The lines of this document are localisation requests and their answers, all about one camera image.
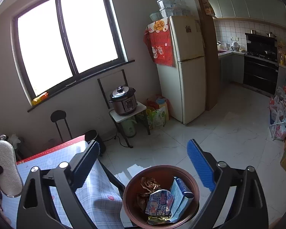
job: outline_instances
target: electric pressure cooker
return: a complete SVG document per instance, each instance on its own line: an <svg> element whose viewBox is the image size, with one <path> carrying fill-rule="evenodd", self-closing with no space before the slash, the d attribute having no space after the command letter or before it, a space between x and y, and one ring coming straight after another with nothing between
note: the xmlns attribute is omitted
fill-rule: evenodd
<svg viewBox="0 0 286 229"><path fill-rule="evenodd" d="M127 86L120 86L110 95L110 103L119 115L128 115L137 108L137 100L134 96L136 90Z"/></svg>

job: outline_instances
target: window frame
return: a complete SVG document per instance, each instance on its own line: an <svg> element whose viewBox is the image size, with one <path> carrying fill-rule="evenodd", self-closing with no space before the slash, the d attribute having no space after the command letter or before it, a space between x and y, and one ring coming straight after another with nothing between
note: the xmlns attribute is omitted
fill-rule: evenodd
<svg viewBox="0 0 286 229"><path fill-rule="evenodd" d="M15 54L16 54L16 58L18 61L18 66L19 66L19 69L21 72L22 79L24 81L25 87L29 93L31 100L33 100L39 94L35 95L35 92L34 92L33 87L31 85L31 82L30 82L30 79L28 77L28 74L27 74L27 71L26 71L26 68L24 65L24 61L22 58L20 41L19 41L19 34L18 34L18 18L20 16L24 15L25 13L27 13L28 11L30 11L31 9L33 9L33 8L39 6L40 4L47 2L47 1L49 1L49 0L40 0L37 3L34 3L33 5L24 9L21 13L17 14L13 18L13 34L14 34ZM115 60L109 61L109 62L105 62L105 63L100 64L100 65L97 65L93 68L90 68L86 71L83 71L82 73L78 73L76 63L75 63L73 55L72 55L72 50L71 50L70 45L69 45L69 40L68 40L68 36L66 33L66 29L65 29L62 7L61 7L61 0L55 0L56 14L57 14L57 19L58 19L58 24L59 24L60 35L62 38L62 43L63 43L63 47L65 50L65 54L66 54L66 57L68 59L69 67L71 69L73 76L62 81L62 82L60 82L60 83L58 83L58 84L56 84L53 87L43 91L43 92L48 92L49 96L53 96L56 93L60 93L61 91L67 89L69 86L72 87L72 86L76 85L77 83L81 83L81 81L86 80L90 76L95 76L99 72L109 70L111 67L114 68L118 64L125 62L124 55L122 52L121 42L120 42L119 37L118 37L118 32L117 32L116 24L114 22L113 13L112 13L112 10L110 7L109 0L103 0L103 2L104 2L104 6L105 6L105 10L106 10L106 14L107 14L107 18L108 18L108 22L109 22L109 26L110 26L110 30L111 30L111 34L113 37L113 42L114 42L114 45L116 48L116 53L118 55L118 58Z"/></svg>

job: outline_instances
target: red tablecloth edge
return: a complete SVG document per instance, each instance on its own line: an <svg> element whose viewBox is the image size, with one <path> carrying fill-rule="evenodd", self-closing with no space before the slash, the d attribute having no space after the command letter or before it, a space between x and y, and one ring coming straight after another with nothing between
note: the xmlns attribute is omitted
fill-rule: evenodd
<svg viewBox="0 0 286 229"><path fill-rule="evenodd" d="M69 140L67 142L64 142L61 145L55 146L55 147L53 147L51 149L45 150L43 152L40 152L40 153L38 153L38 154L36 154L34 156L31 156L31 157L28 157L26 159L20 160L20 161L17 162L17 165L25 163L25 162L28 162L28 161L31 161L31 160L36 159L38 157L42 157L42 156L47 155L47 154L49 154L51 152L58 151L60 149L63 149L65 147L67 147L67 146L73 145L73 144L78 143L78 142L83 141L83 140L85 140L85 135L78 136L77 138L74 138L74 139L71 139L71 140Z"/></svg>

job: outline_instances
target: black trash can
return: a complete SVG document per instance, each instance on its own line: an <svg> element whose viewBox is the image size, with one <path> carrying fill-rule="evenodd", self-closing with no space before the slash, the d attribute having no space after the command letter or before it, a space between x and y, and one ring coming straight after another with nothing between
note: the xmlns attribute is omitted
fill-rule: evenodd
<svg viewBox="0 0 286 229"><path fill-rule="evenodd" d="M98 135L98 132L94 129L89 130L85 133L85 141L90 142L91 140L95 140L100 145L100 153L103 154L106 151L106 146L102 141L101 137Z"/></svg>

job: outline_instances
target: plaid tablecloth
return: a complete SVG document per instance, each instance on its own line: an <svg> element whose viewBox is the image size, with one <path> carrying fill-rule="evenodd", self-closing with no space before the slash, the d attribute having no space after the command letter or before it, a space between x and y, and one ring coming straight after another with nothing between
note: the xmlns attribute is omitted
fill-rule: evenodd
<svg viewBox="0 0 286 229"><path fill-rule="evenodd" d="M40 169L55 168L63 161L69 162L76 153L83 152L87 146L87 142L83 140L18 164L17 168L23 183L25 183L33 166L39 166ZM60 202L56 188L50 187L50 190L61 222L72 227ZM76 191L76 195L98 229L124 228L120 219L122 199L114 191L98 160L93 165L83 187ZM11 226L14 228L16 228L19 201L20 197L8 198L3 195L2 208L4 214L11 220Z"/></svg>

